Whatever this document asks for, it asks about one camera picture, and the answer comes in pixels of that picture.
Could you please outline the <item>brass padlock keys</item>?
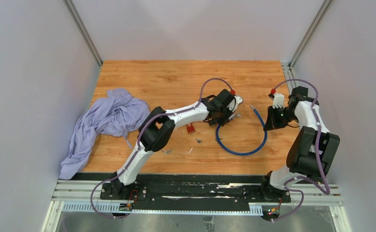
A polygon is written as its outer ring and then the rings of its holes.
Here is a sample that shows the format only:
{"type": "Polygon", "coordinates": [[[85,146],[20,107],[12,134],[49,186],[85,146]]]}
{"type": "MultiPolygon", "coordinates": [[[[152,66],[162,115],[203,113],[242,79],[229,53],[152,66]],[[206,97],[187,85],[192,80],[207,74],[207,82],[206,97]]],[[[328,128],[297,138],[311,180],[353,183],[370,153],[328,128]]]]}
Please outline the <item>brass padlock keys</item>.
{"type": "Polygon", "coordinates": [[[165,155],[171,154],[172,151],[173,151],[173,149],[163,149],[163,150],[161,150],[161,152],[164,153],[165,155]]]}

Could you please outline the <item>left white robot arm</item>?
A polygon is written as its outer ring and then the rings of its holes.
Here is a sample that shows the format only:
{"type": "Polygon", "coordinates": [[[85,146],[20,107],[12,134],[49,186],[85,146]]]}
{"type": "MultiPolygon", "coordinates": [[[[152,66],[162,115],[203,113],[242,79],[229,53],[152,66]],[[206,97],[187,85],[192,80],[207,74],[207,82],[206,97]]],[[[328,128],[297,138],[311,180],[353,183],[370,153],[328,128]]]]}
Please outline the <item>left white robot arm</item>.
{"type": "Polygon", "coordinates": [[[123,166],[110,179],[113,194],[120,200],[127,199],[141,168],[155,153],[169,142],[173,131],[181,126],[200,121],[210,121],[219,126],[228,123],[243,103],[233,90],[223,89],[216,96],[200,98],[191,105],[173,110],[154,108],[138,129],[136,145],[123,166]]]}

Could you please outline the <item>red cable lock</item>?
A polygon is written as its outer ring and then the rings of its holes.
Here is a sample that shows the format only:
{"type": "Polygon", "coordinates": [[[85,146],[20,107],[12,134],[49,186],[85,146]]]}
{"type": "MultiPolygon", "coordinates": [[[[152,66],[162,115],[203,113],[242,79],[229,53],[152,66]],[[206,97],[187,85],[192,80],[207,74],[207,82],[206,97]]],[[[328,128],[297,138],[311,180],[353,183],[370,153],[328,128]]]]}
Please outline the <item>red cable lock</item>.
{"type": "Polygon", "coordinates": [[[194,126],[193,126],[192,123],[187,124],[187,125],[186,125],[186,128],[187,128],[187,133],[188,133],[188,134],[192,134],[192,133],[195,133],[195,132],[196,132],[196,131],[195,131],[195,128],[194,128],[194,126]]]}

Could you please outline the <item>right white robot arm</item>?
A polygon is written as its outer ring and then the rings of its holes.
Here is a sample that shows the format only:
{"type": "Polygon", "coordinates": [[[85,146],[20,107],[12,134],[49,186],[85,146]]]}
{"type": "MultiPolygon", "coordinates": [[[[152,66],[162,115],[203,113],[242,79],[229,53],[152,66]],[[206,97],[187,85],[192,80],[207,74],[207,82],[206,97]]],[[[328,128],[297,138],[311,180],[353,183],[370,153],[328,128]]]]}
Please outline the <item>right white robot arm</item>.
{"type": "Polygon", "coordinates": [[[295,87],[289,95],[288,105],[284,106],[285,97],[271,90],[269,97],[273,100],[268,107],[268,116],[263,127],[264,131],[282,129],[292,121],[299,125],[299,133],[291,146],[286,165],[279,170],[270,171],[263,178],[259,188],[260,197],[272,201],[280,192],[305,180],[314,185],[322,182],[319,189],[330,193],[326,180],[334,156],[340,144],[340,137],[331,133],[324,125],[319,114],[317,98],[308,96],[308,88],[295,87]]]}

